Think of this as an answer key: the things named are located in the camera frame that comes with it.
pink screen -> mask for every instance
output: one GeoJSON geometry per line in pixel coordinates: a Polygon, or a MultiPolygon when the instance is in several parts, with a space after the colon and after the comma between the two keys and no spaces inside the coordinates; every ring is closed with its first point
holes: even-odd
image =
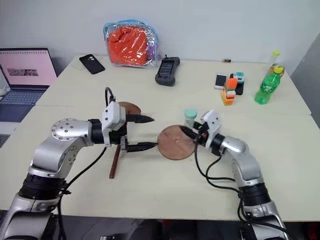
{"type": "Polygon", "coordinates": [[[0,65],[11,85],[50,86],[56,79],[47,50],[0,50],[0,65]]]}

laptop screen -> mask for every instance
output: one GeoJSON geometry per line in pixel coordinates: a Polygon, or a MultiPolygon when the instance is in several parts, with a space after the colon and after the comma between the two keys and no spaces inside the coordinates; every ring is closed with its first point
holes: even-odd
{"type": "Polygon", "coordinates": [[[2,48],[0,67],[10,87],[48,87],[57,79],[47,48],[2,48]]]}

green plastic bottle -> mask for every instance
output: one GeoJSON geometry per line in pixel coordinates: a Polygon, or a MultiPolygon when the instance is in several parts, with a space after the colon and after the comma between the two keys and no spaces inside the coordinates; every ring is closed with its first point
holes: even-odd
{"type": "Polygon", "coordinates": [[[258,104],[266,104],[269,102],[272,93],[280,84],[281,73],[284,68],[280,65],[276,65],[272,73],[265,76],[263,82],[260,85],[259,91],[256,93],[254,100],[258,104]]]}

round wooden board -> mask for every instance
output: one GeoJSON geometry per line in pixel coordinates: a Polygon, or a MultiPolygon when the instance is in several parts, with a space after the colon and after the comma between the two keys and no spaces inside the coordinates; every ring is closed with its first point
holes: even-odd
{"type": "Polygon", "coordinates": [[[137,115],[141,114],[140,108],[131,102],[120,101],[118,103],[121,107],[125,108],[125,114],[137,114],[137,115]]]}
{"type": "Polygon", "coordinates": [[[158,139],[159,152],[171,160],[182,160],[189,157],[195,150],[193,140],[184,134],[180,125],[168,126],[160,132],[158,139]]]}

bottle label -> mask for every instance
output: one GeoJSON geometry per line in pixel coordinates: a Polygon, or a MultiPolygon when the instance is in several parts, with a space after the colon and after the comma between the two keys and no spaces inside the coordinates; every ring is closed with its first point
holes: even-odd
{"type": "Polygon", "coordinates": [[[267,85],[264,81],[261,83],[260,89],[265,94],[271,94],[276,90],[276,86],[267,85]]]}

